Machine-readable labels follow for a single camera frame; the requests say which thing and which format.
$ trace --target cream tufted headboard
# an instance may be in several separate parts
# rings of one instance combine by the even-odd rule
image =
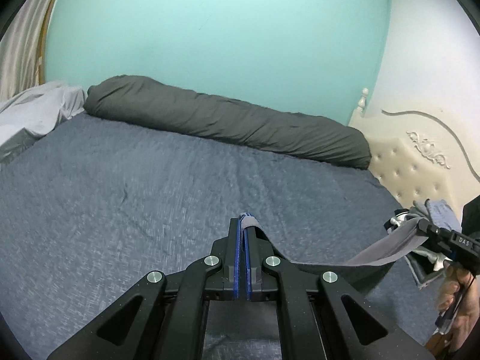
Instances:
[[[461,220],[463,206],[480,195],[480,143],[438,107],[402,102],[366,117],[367,95],[364,89],[349,126],[368,140],[369,170],[403,207],[445,199]]]

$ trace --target wall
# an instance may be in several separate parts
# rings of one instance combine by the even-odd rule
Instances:
[[[456,0],[392,0],[367,115],[417,100],[455,115],[480,142],[480,36]]]
[[[117,74],[347,123],[374,86],[389,0],[58,0],[46,78]]]

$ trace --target curtain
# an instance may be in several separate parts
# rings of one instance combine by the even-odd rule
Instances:
[[[0,103],[38,85],[38,45],[50,2],[27,0],[0,40]]]

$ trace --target silver screw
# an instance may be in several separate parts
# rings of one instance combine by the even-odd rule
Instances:
[[[220,262],[220,259],[217,256],[207,256],[203,262],[208,266],[216,266]]]
[[[280,259],[277,256],[270,256],[267,257],[265,262],[268,266],[277,266],[278,264],[280,264]]]
[[[158,283],[160,280],[162,280],[162,273],[159,272],[159,271],[150,272],[150,273],[147,275],[147,280],[148,280],[150,283]]]
[[[334,283],[337,281],[338,279],[338,276],[335,272],[331,272],[331,271],[328,271],[328,272],[325,272],[323,275],[322,275],[322,278],[323,280],[325,280],[327,283]]]

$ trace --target black gripper frame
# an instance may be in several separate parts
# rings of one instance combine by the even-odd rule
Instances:
[[[284,360],[434,360],[342,277],[307,273],[279,256],[267,260],[274,248],[256,227],[239,236],[232,218],[228,237],[212,246],[217,264],[201,258],[160,280],[145,275],[48,360],[200,360],[209,302],[235,302],[239,281],[241,297],[277,303]]]

